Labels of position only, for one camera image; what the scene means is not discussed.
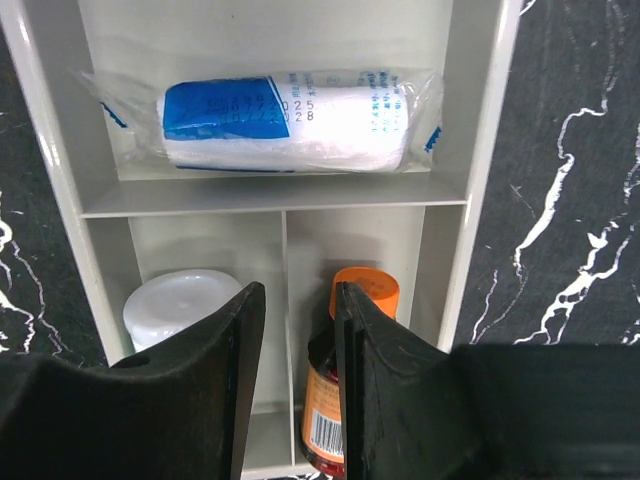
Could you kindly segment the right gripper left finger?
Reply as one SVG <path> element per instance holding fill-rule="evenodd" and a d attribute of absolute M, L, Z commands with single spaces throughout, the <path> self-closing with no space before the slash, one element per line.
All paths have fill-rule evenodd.
<path fill-rule="evenodd" d="M 261 283 L 104 368 L 1 358 L 5 479 L 237 479 L 266 317 Z"/>

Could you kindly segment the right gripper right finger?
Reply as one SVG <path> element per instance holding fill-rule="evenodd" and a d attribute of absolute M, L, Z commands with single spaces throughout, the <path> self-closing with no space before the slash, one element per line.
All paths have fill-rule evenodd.
<path fill-rule="evenodd" d="M 635 479 L 639 350 L 463 345 L 444 353 L 356 284 L 336 288 L 349 479 Z"/>

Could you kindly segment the brown bottle orange cap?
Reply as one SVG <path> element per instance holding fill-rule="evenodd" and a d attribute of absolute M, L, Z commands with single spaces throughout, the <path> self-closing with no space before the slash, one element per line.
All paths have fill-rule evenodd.
<path fill-rule="evenodd" d="M 308 344 L 309 370 L 301 418 L 301 449 L 309 463 L 333 478 L 345 477 L 339 378 L 335 350 L 337 285 L 355 283 L 388 317 L 396 316 L 400 287 L 389 273 L 352 266 L 333 278 L 326 316 Z"/>

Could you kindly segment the clear bottle white cap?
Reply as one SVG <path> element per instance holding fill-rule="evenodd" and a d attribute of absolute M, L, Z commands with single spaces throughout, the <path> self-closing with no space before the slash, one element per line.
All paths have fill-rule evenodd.
<path fill-rule="evenodd" d="M 146 350 L 197 323 L 241 290 L 234 277 L 210 269 L 181 270 L 145 282 L 123 308 L 134 351 Z"/>

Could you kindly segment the grey plastic tray insert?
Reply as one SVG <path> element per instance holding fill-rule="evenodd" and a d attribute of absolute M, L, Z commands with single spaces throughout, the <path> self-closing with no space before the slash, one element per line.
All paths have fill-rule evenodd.
<path fill-rule="evenodd" d="M 399 282 L 398 320 L 452 346 L 498 129 L 517 1 L 5 1 L 1 25 L 104 353 L 132 353 L 122 310 L 144 281 L 224 270 L 267 292 L 242 475 L 300 475 L 311 312 L 334 273 Z M 153 87 L 283 71 L 431 68 L 443 127 L 427 167 L 257 174 L 126 161 L 132 137 L 78 81 Z"/>

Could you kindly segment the white blue tube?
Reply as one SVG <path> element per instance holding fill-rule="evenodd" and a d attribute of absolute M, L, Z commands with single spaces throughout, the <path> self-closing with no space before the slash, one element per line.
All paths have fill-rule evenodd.
<path fill-rule="evenodd" d="M 180 169 L 393 173 L 430 162 L 444 82 L 431 69 L 289 71 L 154 88 L 78 74 L 140 157 Z"/>

